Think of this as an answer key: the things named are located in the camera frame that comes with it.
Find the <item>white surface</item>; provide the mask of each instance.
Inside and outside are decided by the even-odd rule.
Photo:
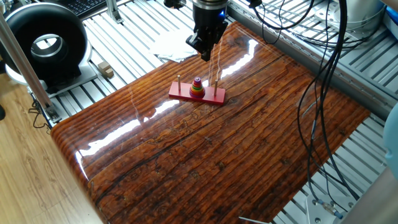
[[[198,54],[194,48],[185,43],[190,35],[192,32],[185,29],[164,33],[155,39],[150,52],[160,58],[181,62]]]

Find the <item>black cable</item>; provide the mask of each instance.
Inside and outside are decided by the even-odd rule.
[[[284,6],[284,4],[285,4],[285,0],[282,1],[282,4],[280,5],[280,8],[279,8],[279,13],[278,13],[279,21],[280,21],[280,26],[281,26],[281,27],[282,27],[282,25],[283,25],[283,22],[282,22],[282,18],[280,17],[280,12],[281,12],[282,7]],[[264,8],[264,14],[262,15],[262,20],[264,20],[264,18],[266,17],[266,7],[264,6],[264,3],[261,4],[261,5],[262,5],[262,7]],[[262,39],[264,40],[264,42],[265,42],[266,44],[274,45],[274,44],[276,44],[276,42],[278,42],[279,37],[280,37],[280,33],[282,32],[282,30],[279,30],[279,34],[278,34],[278,37],[276,38],[276,40],[273,41],[273,43],[269,43],[269,42],[266,41],[266,38],[265,38],[265,36],[264,36],[264,23],[262,23],[262,27],[261,27],[261,28],[262,28]]]
[[[275,29],[275,30],[286,30],[286,29],[295,27],[296,25],[298,25],[299,23],[301,23],[301,22],[306,18],[306,16],[308,15],[308,13],[310,13],[310,11],[311,11],[311,9],[312,9],[312,6],[313,6],[314,2],[315,2],[315,0],[311,0],[311,3],[310,3],[310,5],[309,5],[307,11],[305,12],[305,14],[304,14],[297,22],[294,22],[292,25],[289,25],[289,26],[287,26],[287,27],[283,27],[283,26],[281,26],[281,27],[276,27],[276,26],[273,26],[273,25],[269,24],[268,22],[266,22],[264,19],[261,18],[259,12],[257,11],[257,9],[256,9],[255,7],[254,7],[253,9],[254,9],[254,12],[256,13],[257,18],[258,18],[263,24],[267,25],[267,27],[273,28],[273,29]]]
[[[308,177],[309,184],[311,184],[309,165],[310,165],[310,158],[312,157],[312,147],[313,146],[312,146],[312,143],[310,143],[310,148],[308,148],[308,146],[305,143],[305,140],[304,140],[304,138],[302,136],[302,132],[301,132],[301,128],[300,128],[300,108],[301,108],[302,101],[303,101],[303,99],[305,97],[305,94],[307,93],[308,89],[311,87],[311,85],[314,82],[317,82],[317,80],[319,79],[319,77],[322,74],[322,72],[327,68],[327,71],[325,73],[325,78],[324,78],[324,80],[322,82],[322,86],[321,86],[320,106],[319,106],[319,108],[316,109],[316,119],[314,119],[311,138],[312,138],[312,141],[313,141],[313,135],[315,134],[317,116],[318,116],[318,114],[321,114],[321,123],[322,123],[321,126],[323,128],[323,130],[322,130],[323,138],[325,140],[325,145],[327,145],[326,150],[328,151],[328,154],[329,154],[329,157],[331,158],[331,160],[334,161],[333,156],[331,155],[330,148],[328,147],[328,143],[327,143],[327,136],[326,136],[326,131],[325,131],[325,122],[324,122],[324,119],[323,119],[323,102],[324,102],[325,97],[327,95],[327,91],[328,91],[329,86],[330,86],[330,81],[331,81],[331,78],[332,78],[332,76],[334,74],[334,71],[335,71],[335,68],[337,66],[338,60],[340,58],[341,50],[343,49],[343,44],[344,44],[344,35],[345,35],[345,30],[346,30],[346,25],[347,25],[347,21],[346,21],[347,20],[347,16],[346,16],[346,14],[347,14],[347,12],[346,12],[346,1],[345,0],[340,0],[340,5],[342,6],[341,7],[341,15],[340,15],[340,17],[343,18],[343,19],[341,20],[340,31],[339,31],[338,41],[337,41],[336,46],[335,46],[335,50],[332,53],[332,56],[330,57],[330,59],[326,63],[326,65],[323,68],[322,68],[322,66],[320,66],[320,72],[314,78],[314,80],[312,80],[311,83],[308,85],[308,87],[305,90],[302,98],[300,99],[300,103],[299,103],[299,107],[298,107],[298,111],[297,111],[298,130],[299,130],[299,133],[300,133],[300,137],[301,137],[301,139],[302,139],[302,141],[304,143],[304,146],[306,147],[306,149],[308,151],[308,154],[309,154],[308,161],[307,161],[307,165],[308,165],[308,167],[307,167],[307,171],[308,171],[307,172],[307,177]],[[336,170],[336,173],[338,174],[339,178],[341,179],[341,182],[343,183],[342,185],[344,185],[349,190],[349,192],[353,195],[353,197],[355,199],[357,199],[358,195],[356,195],[356,193],[346,183],[345,179],[342,177],[340,171],[338,170],[336,164],[334,162],[332,162],[332,164],[333,164],[333,167]],[[312,188],[310,188],[310,190],[312,191],[312,194],[314,195],[314,197],[316,197],[316,195],[314,194],[314,191],[312,190]]]
[[[32,114],[36,114],[35,119],[33,120],[33,127],[34,128],[39,129],[39,128],[47,127],[46,133],[50,134],[49,131],[51,130],[51,128],[50,128],[48,123],[43,123],[43,125],[41,125],[41,126],[37,126],[36,125],[37,118],[39,117],[39,115],[42,114],[42,112],[40,110],[40,104],[39,104],[39,102],[37,100],[35,100],[35,99],[33,100],[32,107],[29,108],[27,112],[28,113],[32,113]]]
[[[381,24],[383,22],[384,13],[385,13],[385,10],[380,15],[379,22],[377,23],[376,28],[369,35],[367,35],[366,37],[360,38],[358,40],[344,41],[344,44],[353,44],[353,43],[357,43],[357,44],[352,45],[352,46],[343,47],[343,49],[354,49],[357,46],[363,44],[363,42],[369,40],[379,30],[379,28],[380,28],[380,26],[381,26]],[[320,46],[320,47],[324,47],[326,43],[328,43],[328,44],[337,44],[337,42],[329,42],[329,41],[324,41],[324,40],[317,40],[317,39],[314,39],[314,38],[311,38],[311,37],[306,37],[306,36],[301,35],[301,34],[293,33],[293,35],[298,36],[299,38],[301,38],[302,40],[304,40],[305,42],[307,42],[309,44],[313,44],[313,45]],[[331,48],[331,49],[334,49],[336,46],[334,45],[334,46],[328,46],[328,47]]]
[[[330,7],[330,1],[328,2],[328,5],[327,5],[327,7],[326,7],[326,12],[329,11],[329,7]],[[328,44],[329,44],[328,14],[326,14],[325,25],[326,25],[326,30],[325,30],[325,31],[326,31],[326,47],[325,47],[325,50],[324,50],[324,52],[323,52],[322,60],[321,60],[320,66],[319,66],[319,72],[320,72],[321,69],[322,69],[323,61],[324,61],[324,59],[325,59],[325,55],[326,55],[326,52],[327,52],[327,49],[328,49]],[[318,111],[317,81],[318,81],[318,80],[315,80],[315,83],[314,83],[315,111]],[[316,121],[317,119],[318,119],[318,113],[315,114],[315,119],[314,119],[314,121]],[[310,150],[312,150],[312,148],[313,148],[313,139],[314,139],[314,138],[311,138]],[[331,201],[332,201],[334,204],[336,204],[337,206],[339,206],[341,209],[343,209],[345,212],[348,212],[348,211],[347,211],[345,208],[343,208],[339,203],[337,203],[337,202],[335,201],[335,199],[331,196],[330,190],[329,190],[329,178],[328,178],[327,175],[325,175],[325,178],[326,178],[326,189],[327,189],[327,192],[328,192],[328,195],[329,195]]]
[[[333,77],[335,68],[337,66],[338,60],[340,58],[341,55],[341,49],[342,46],[344,44],[344,35],[345,35],[345,30],[346,30],[346,26],[347,26],[347,3],[346,0],[340,0],[340,30],[339,30],[339,37],[338,37],[338,41],[337,41],[337,45],[336,45],[336,49],[333,52],[332,55],[332,60],[333,60],[333,64],[329,64],[329,68],[328,71],[326,73],[325,79],[323,80],[322,83],[322,87],[321,87],[321,102],[320,102],[320,117],[321,117],[321,127],[322,127],[322,134],[323,134],[323,138],[324,138],[324,142],[325,142],[325,146],[326,146],[326,151],[330,157],[331,163],[333,165],[333,167],[336,170],[336,173],[338,174],[339,178],[341,179],[342,183],[344,183],[345,187],[347,188],[347,190],[351,193],[351,195],[358,200],[359,196],[351,189],[351,187],[347,184],[347,182],[345,181],[344,177],[342,176],[339,168],[336,165],[336,162],[333,158],[333,155],[331,153],[330,147],[329,147],[329,143],[327,140],[327,135],[326,135],[326,127],[325,127],[325,118],[324,118],[324,113],[323,113],[323,102],[326,98],[326,95],[328,93],[329,90],[329,86],[330,86],[330,82],[331,82],[331,78]]]

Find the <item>wooden floor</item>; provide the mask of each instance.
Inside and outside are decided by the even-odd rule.
[[[26,87],[0,75],[0,104],[0,223],[102,223],[46,129],[33,128]]]

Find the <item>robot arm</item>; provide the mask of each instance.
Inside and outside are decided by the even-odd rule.
[[[185,0],[165,0],[167,7],[179,9]],[[201,53],[204,61],[209,61],[211,50],[217,44],[228,25],[225,20],[228,0],[193,0],[194,34],[188,37],[187,44]]]

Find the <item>wooden table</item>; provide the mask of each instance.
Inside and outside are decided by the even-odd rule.
[[[168,62],[54,127],[53,140],[107,221],[269,222],[306,183],[297,102],[312,75],[263,43],[231,24],[211,62]],[[177,75],[209,85],[218,78],[224,105],[169,98]],[[310,91],[301,115],[307,139],[314,101]],[[336,150],[369,112],[332,89],[325,116]],[[325,162],[322,142],[315,145]]]

